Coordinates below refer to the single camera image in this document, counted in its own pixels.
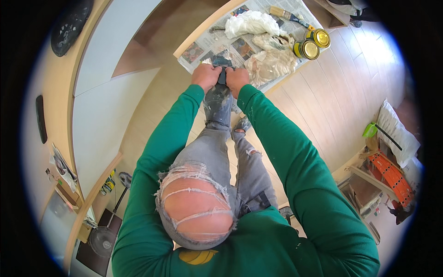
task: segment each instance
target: light wooden floor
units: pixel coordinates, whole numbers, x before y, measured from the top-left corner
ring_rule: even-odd
[[[192,3],[204,5],[195,13]],[[117,171],[133,172],[136,161],[154,128],[177,97],[190,84],[191,75],[172,56],[173,51],[218,4],[186,1],[180,13],[192,14],[194,23],[186,23],[178,36],[165,45],[164,65],[138,104],[123,138],[120,151],[123,160]],[[173,24],[171,19],[165,25]],[[363,22],[362,28],[344,27],[331,30],[331,47],[317,60],[305,65],[267,97],[311,139],[331,172],[339,169],[365,146],[361,134],[377,117],[385,98],[398,107],[404,98],[405,67],[395,40],[380,23]],[[149,42],[140,42],[148,48]],[[240,115],[233,113],[232,122]],[[201,107],[188,143],[204,128]],[[276,190],[278,203],[287,202],[282,184],[255,132],[247,132],[248,140],[263,152],[265,164]],[[231,184],[235,183],[237,159],[233,141],[227,141],[231,161]]]

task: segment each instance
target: shoe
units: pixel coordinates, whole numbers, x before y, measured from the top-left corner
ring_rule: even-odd
[[[246,133],[252,127],[252,123],[249,121],[248,116],[240,118],[237,124],[232,128],[232,132],[238,129],[243,129]]]
[[[355,20],[352,18],[349,20],[349,24],[351,24],[352,26],[354,26],[356,28],[361,28],[361,26],[363,25],[363,23],[360,20]]]
[[[232,93],[226,85],[217,83],[206,93],[203,99],[206,124],[219,122],[231,126]]]

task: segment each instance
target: broom handle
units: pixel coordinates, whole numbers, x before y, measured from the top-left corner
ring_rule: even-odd
[[[388,137],[388,139],[390,139],[396,147],[398,147],[400,149],[400,151],[402,151],[403,149],[400,147],[400,145],[398,145],[398,143],[395,142],[395,140],[393,138],[391,138],[390,135],[388,135],[382,128],[380,128],[377,124],[375,124],[375,127],[377,127],[377,129],[379,129],[382,133],[385,134],[385,136]]]

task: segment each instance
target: gray jeans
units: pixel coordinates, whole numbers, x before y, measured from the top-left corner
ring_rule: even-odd
[[[236,184],[230,185],[231,174],[226,146],[229,137],[229,127],[218,122],[209,122],[200,135],[178,154],[169,171],[173,172],[175,168],[186,164],[201,167],[202,174],[186,177],[202,179],[201,176],[205,176],[204,180],[212,183],[229,202],[234,224],[227,235],[214,242],[195,242],[183,237],[177,232],[176,225],[163,209],[162,184],[156,193],[157,210],[165,230],[176,243],[188,249],[206,250],[217,246],[235,229],[237,220],[243,215],[251,211],[264,210],[270,205],[278,208],[271,179],[261,161],[261,153],[254,151],[255,148],[246,140],[244,133],[233,132],[238,165]],[[160,174],[160,182],[166,175]]]

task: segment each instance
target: paint can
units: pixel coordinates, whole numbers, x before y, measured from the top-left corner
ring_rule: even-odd
[[[305,38],[314,41],[315,44],[317,44],[320,48],[327,48],[331,44],[331,39],[328,32],[323,29],[307,31],[305,33]]]
[[[294,52],[297,57],[308,60],[315,60],[320,55],[318,45],[310,39],[300,40],[294,43],[292,52]]]

